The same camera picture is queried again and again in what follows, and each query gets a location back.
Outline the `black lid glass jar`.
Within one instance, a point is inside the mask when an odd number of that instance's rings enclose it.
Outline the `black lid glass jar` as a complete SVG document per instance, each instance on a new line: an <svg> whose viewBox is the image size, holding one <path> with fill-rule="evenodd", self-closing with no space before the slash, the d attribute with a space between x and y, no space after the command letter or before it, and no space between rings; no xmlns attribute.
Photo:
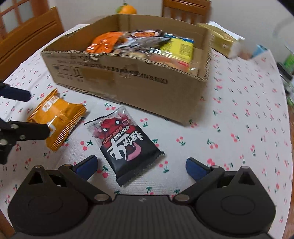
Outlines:
<svg viewBox="0 0 294 239"><path fill-rule="evenodd" d="M286 69L286 67L281 62L277 63L277 67L283 84L286 86L293 87L293 75Z"/></svg>

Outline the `wooden door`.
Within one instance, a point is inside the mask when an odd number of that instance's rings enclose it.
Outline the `wooden door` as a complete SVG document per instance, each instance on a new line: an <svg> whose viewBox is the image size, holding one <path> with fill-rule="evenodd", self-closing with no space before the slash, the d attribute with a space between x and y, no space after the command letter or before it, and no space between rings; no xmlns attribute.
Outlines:
<svg viewBox="0 0 294 239"><path fill-rule="evenodd" d="M1 40L23 23L49 11L48 1L6 0L1 1Z"/></svg>

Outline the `yellow blue biscuit pack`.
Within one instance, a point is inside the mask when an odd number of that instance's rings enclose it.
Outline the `yellow blue biscuit pack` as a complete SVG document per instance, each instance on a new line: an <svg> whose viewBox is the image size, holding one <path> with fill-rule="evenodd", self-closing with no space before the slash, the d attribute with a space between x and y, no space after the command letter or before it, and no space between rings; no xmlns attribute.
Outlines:
<svg viewBox="0 0 294 239"><path fill-rule="evenodd" d="M180 37L172 33L165 33L163 37L168 38L169 41L160 47L162 53L177 58L187 64L191 63L194 46L193 38Z"/></svg>

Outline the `left wooden chair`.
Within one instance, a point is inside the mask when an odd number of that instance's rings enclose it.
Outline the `left wooden chair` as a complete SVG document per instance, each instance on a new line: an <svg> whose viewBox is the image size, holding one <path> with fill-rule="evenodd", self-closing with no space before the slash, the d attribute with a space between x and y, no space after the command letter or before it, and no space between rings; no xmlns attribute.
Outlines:
<svg viewBox="0 0 294 239"><path fill-rule="evenodd" d="M1 41L1 81L35 51L64 32L56 7L24 23Z"/></svg>

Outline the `orange square snack packet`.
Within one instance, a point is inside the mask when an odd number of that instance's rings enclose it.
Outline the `orange square snack packet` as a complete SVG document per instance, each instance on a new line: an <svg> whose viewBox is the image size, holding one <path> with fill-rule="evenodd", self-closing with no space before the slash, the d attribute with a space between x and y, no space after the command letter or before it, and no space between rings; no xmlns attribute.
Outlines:
<svg viewBox="0 0 294 239"><path fill-rule="evenodd" d="M54 89L36 107L27 121L47 125L50 132L45 140L46 146L57 151L86 110L82 104L63 100L59 97L58 90Z"/></svg>

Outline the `white blue fish snack bag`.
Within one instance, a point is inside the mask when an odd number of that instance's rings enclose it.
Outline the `white blue fish snack bag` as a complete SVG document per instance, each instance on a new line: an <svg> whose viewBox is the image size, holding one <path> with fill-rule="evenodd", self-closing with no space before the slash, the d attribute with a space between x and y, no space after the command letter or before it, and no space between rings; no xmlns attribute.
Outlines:
<svg viewBox="0 0 294 239"><path fill-rule="evenodd" d="M163 33L162 30L135 30L131 33L132 37L159 37Z"/></svg>

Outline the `round cake clear packet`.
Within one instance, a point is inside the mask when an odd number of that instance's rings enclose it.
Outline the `round cake clear packet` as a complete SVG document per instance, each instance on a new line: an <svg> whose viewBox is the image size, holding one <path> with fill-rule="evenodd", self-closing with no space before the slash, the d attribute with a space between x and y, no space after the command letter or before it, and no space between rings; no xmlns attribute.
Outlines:
<svg viewBox="0 0 294 239"><path fill-rule="evenodd" d="M189 55L171 54L170 52L150 52L148 59L184 72L198 68L199 62L193 61Z"/></svg>

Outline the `orange fruit with leaf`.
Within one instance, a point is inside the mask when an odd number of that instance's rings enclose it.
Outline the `orange fruit with leaf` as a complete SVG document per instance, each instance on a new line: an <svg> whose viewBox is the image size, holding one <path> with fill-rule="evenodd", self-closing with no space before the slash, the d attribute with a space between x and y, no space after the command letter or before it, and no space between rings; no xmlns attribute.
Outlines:
<svg viewBox="0 0 294 239"><path fill-rule="evenodd" d="M133 6L131 6L127 3L124 3L122 6L119 6L116 9L116 13L117 14L136 15L137 10Z"/></svg>

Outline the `far wooden chair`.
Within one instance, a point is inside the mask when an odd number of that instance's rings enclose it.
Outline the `far wooden chair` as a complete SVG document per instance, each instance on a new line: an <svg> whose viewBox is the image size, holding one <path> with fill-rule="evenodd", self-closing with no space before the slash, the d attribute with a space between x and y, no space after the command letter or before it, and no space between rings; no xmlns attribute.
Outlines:
<svg viewBox="0 0 294 239"><path fill-rule="evenodd" d="M162 1L162 16L191 24L207 23L211 1Z"/></svg>

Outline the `wooden chair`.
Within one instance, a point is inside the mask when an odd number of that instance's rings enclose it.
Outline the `wooden chair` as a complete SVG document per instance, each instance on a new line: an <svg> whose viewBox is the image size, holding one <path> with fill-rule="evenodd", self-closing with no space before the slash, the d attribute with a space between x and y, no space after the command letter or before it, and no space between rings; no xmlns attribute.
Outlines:
<svg viewBox="0 0 294 239"><path fill-rule="evenodd" d="M56 7L24 23L1 41L1 81L35 51L64 32Z"/></svg>
<svg viewBox="0 0 294 239"><path fill-rule="evenodd" d="M211 1L162 1L162 16L191 24L207 23Z"/></svg>

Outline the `orange foil snack bag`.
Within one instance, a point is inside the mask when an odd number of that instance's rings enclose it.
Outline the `orange foil snack bag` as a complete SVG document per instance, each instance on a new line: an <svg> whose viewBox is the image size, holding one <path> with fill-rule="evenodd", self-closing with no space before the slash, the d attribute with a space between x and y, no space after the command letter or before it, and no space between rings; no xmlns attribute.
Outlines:
<svg viewBox="0 0 294 239"><path fill-rule="evenodd" d="M124 42L126 38L125 32L107 32L97 36L85 52L88 53L110 53L117 42Z"/></svg>

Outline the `gold tissue pack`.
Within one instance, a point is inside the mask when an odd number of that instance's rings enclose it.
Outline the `gold tissue pack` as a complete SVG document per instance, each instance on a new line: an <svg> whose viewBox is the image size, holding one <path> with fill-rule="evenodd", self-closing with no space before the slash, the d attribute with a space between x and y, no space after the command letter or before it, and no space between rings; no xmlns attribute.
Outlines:
<svg viewBox="0 0 294 239"><path fill-rule="evenodd" d="M212 48L228 59L240 55L243 48L244 37L233 33L214 21L209 23L198 23L198 26L209 29L213 35Z"/></svg>

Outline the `light blue box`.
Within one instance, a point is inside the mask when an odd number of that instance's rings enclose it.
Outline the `light blue box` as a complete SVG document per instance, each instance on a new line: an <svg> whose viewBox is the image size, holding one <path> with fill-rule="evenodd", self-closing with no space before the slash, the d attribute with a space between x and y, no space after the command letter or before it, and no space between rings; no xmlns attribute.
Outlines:
<svg viewBox="0 0 294 239"><path fill-rule="evenodd" d="M264 47L263 45L256 45L256 48L254 50L254 52L252 53L251 58L254 58L260 54L262 54L263 52L267 51L268 49L266 47Z"/></svg>

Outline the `cherry print tablecloth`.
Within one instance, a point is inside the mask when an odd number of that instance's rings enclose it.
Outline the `cherry print tablecloth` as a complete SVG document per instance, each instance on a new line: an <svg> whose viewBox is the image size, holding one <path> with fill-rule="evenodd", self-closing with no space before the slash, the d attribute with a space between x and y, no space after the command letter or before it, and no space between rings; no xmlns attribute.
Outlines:
<svg viewBox="0 0 294 239"><path fill-rule="evenodd" d="M44 141L19 142L7 164L1 166L1 211L7 213L11 198L34 165L56 169L94 154L100 162L90 182L109 195L173 197L193 184L185 168L187 158L193 157L230 171L250 167L276 206L270 234L282 238L290 209L293 157L285 90L271 52L249 61L229 60L213 52L210 78L197 105L199 115L184 125L128 108L164 156L124 187L117 184L115 173L83 123L56 152Z"/></svg>

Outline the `grey dark snack packet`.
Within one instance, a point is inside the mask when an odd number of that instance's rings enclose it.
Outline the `grey dark snack packet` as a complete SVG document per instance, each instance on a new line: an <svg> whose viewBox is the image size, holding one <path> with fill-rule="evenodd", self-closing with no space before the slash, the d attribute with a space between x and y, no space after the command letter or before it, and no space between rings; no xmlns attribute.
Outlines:
<svg viewBox="0 0 294 239"><path fill-rule="evenodd" d="M113 50L138 50L147 51L166 44L170 38L166 37L128 37L123 42L116 43Z"/></svg>

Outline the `black red snack packet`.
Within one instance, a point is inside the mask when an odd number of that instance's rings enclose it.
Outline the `black red snack packet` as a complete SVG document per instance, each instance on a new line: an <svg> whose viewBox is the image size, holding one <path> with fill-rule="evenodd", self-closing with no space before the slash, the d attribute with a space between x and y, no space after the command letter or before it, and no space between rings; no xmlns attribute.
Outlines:
<svg viewBox="0 0 294 239"><path fill-rule="evenodd" d="M85 125L113 169L119 186L128 184L164 155L125 107Z"/></svg>

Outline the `open cardboard box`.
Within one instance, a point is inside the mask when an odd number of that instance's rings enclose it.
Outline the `open cardboard box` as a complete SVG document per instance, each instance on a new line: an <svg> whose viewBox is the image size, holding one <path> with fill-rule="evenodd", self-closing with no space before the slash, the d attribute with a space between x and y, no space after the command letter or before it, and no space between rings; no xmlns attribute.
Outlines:
<svg viewBox="0 0 294 239"><path fill-rule="evenodd" d="M137 56L87 53L93 39L111 31L162 30L194 40L189 71ZM123 103L187 124L201 114L200 96L209 79L210 30L151 15L109 15L60 37L41 52L56 84Z"/></svg>

